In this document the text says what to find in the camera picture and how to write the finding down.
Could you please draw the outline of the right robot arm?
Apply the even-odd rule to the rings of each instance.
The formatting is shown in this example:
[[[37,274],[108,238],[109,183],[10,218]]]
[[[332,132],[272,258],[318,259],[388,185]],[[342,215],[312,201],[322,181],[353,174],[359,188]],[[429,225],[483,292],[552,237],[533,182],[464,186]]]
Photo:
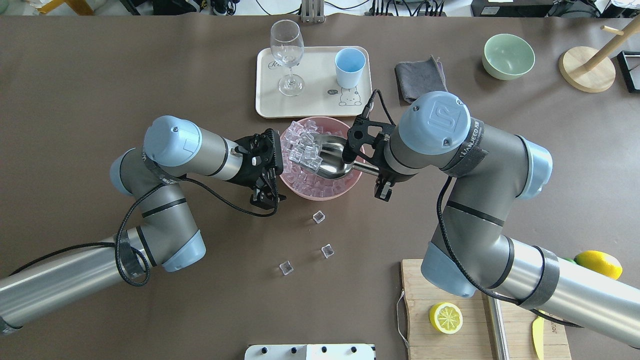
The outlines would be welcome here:
[[[553,171],[550,152],[525,137],[473,118],[447,91],[420,96],[398,124],[370,121],[369,100],[348,130],[342,157],[378,168],[375,197],[426,167],[446,174],[436,203],[438,227],[422,274],[459,297],[475,291],[551,321],[583,327],[633,348],[640,344],[637,288],[569,262],[550,250],[503,234],[517,199],[542,191]]]

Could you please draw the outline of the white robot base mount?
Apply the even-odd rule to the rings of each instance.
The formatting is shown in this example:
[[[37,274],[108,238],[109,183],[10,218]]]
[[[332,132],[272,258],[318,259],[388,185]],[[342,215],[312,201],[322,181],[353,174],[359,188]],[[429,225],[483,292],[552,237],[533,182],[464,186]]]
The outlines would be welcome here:
[[[254,344],[245,360],[375,360],[377,351],[367,343]]]

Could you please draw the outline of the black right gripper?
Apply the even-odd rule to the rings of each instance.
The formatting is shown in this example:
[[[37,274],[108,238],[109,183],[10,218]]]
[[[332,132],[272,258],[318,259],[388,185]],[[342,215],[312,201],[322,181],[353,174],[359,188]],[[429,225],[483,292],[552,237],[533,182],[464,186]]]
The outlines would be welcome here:
[[[380,121],[371,121],[367,117],[356,117],[347,131],[346,144],[342,151],[342,160],[351,164],[358,157],[379,171],[375,180],[375,198],[389,202],[394,183],[400,180],[400,173],[393,170],[386,160],[384,150],[390,144],[391,135],[396,126]]]

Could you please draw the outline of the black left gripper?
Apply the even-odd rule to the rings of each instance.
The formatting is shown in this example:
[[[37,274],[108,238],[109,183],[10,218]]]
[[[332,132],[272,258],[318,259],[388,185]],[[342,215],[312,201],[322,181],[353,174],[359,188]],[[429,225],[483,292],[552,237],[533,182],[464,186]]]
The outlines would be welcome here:
[[[236,185],[250,187],[250,204],[263,210],[274,210],[286,196],[280,194],[277,178],[284,171],[279,133],[266,129],[262,133],[235,141],[235,153],[242,155],[239,171],[234,175]]]

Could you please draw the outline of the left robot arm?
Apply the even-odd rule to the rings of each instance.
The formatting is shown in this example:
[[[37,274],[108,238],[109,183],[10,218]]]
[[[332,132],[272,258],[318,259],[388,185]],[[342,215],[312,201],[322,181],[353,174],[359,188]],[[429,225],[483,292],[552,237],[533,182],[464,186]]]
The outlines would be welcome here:
[[[110,167],[110,180],[134,203],[112,237],[74,244],[31,260],[1,280],[1,334],[18,332],[54,310],[123,281],[142,287],[151,269],[179,271],[201,260],[206,246],[181,183],[220,195],[192,174],[251,190],[250,204],[270,217],[286,197],[277,177],[284,170],[277,130],[230,140],[189,120],[163,115]]]

